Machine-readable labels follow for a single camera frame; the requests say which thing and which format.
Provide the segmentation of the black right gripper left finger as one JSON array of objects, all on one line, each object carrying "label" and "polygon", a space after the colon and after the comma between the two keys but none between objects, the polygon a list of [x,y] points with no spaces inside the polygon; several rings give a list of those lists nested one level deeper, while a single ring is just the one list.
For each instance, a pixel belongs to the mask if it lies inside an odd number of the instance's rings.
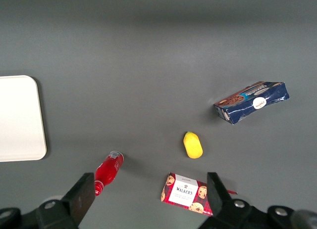
[{"label": "black right gripper left finger", "polygon": [[84,173],[61,199],[51,199],[22,215],[19,208],[0,210],[2,229],[77,229],[95,200],[94,174]]}]

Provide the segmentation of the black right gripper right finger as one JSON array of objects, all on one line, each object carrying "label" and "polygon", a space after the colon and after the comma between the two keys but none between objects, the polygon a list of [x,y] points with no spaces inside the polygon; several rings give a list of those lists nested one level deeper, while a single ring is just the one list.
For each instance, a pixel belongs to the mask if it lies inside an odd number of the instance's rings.
[{"label": "black right gripper right finger", "polygon": [[215,172],[207,174],[208,202],[212,216],[207,219],[208,229],[291,229],[294,210],[280,205],[262,212],[248,202],[232,198]]}]

